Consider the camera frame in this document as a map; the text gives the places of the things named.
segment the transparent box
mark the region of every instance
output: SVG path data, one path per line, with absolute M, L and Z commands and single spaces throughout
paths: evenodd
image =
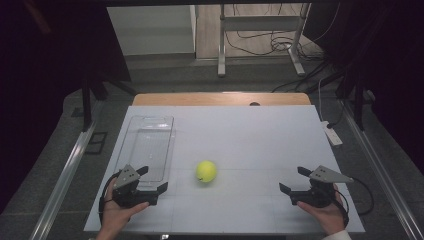
M 140 178 L 139 190 L 156 190 L 168 181 L 175 139 L 174 118 L 134 116 L 131 118 L 118 156 L 118 165 L 135 170 L 148 166 Z

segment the tennis ball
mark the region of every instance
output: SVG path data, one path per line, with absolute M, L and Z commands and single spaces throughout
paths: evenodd
M 201 161 L 197 164 L 196 177 L 201 182 L 210 182 L 216 177 L 215 163 L 209 160 Z

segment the human hand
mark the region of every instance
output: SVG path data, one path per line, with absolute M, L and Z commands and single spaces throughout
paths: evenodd
M 115 201 L 112 200 L 113 185 L 115 182 L 116 178 L 114 178 L 108 186 L 105 197 L 105 206 L 103 209 L 102 227 L 100 228 L 96 239 L 114 239 L 128 223 L 131 216 L 143 211 L 149 206 L 148 202 L 144 202 L 132 208 L 121 208 Z
M 337 191 L 336 200 L 341 205 L 343 205 L 340 194 Z M 341 214 L 340 209 L 334 205 L 334 203 L 324 208 L 316 208 L 307 203 L 299 201 L 297 202 L 297 206 L 314 216 L 327 235 L 332 235 L 345 229 L 343 215 Z

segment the white table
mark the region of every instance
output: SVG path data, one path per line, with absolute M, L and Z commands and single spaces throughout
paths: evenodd
M 324 165 L 340 171 L 316 109 L 299 106 L 132 106 L 106 170 L 85 231 L 98 231 L 98 199 L 115 171 L 118 152 L 132 116 L 173 116 L 176 138 L 168 191 L 158 205 L 133 216 L 123 231 L 142 234 L 306 234 L 322 232 L 318 223 L 291 205 L 280 192 L 309 188 L 297 166 Z M 202 184 L 196 164 L 218 167 L 216 179 Z M 349 232 L 364 232 L 344 184 L 350 206 Z

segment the metal stand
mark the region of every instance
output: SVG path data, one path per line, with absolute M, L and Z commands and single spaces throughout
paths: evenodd
M 297 56 L 297 46 L 308 14 L 309 3 L 305 3 L 300 16 L 230 16 L 224 14 L 221 4 L 220 38 L 218 54 L 218 76 L 225 76 L 225 42 L 226 31 L 296 31 L 288 53 L 298 76 L 304 76 L 305 70 Z

